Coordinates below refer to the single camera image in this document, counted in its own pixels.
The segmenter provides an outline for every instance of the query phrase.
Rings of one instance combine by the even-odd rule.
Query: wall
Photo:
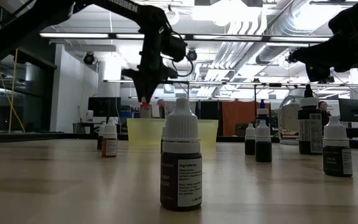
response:
[[[97,94],[98,74],[71,56],[64,45],[56,46],[51,131],[73,132],[73,123],[85,120],[88,98]]]

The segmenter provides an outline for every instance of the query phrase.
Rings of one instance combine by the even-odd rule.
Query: robotic arm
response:
[[[289,62],[306,64],[311,82],[327,78],[331,67],[336,72],[358,68],[358,3],[341,11],[330,20],[328,26],[334,34],[329,40],[298,49],[288,58]]]
[[[161,53],[174,62],[183,60],[187,44],[174,37],[164,11],[154,6],[142,6],[128,0],[37,0],[23,15],[0,30],[0,60],[33,35],[51,25],[59,24],[74,13],[95,4],[136,22],[144,34],[142,59],[136,70],[123,70],[133,79],[138,101],[150,102],[157,85],[177,72],[162,63]]]

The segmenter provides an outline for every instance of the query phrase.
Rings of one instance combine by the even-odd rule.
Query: computer monitor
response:
[[[341,121],[358,122],[358,100],[339,99]]]
[[[108,104],[110,102],[109,116],[118,117],[121,108],[120,97],[90,97],[88,110],[93,111],[94,117],[106,117],[108,115]]]

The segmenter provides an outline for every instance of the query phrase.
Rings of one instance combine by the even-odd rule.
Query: table surface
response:
[[[353,178],[323,174],[321,156],[273,146],[257,164],[241,143],[203,149],[203,204],[171,212],[159,203],[160,148],[119,142],[101,158],[95,140],[0,144],[0,223],[358,223]]]

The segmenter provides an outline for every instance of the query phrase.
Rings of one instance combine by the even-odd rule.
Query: yellow container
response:
[[[159,146],[165,121],[165,119],[127,119],[129,144]],[[198,136],[201,139],[201,146],[214,147],[216,145],[217,131],[217,120],[198,120]]]

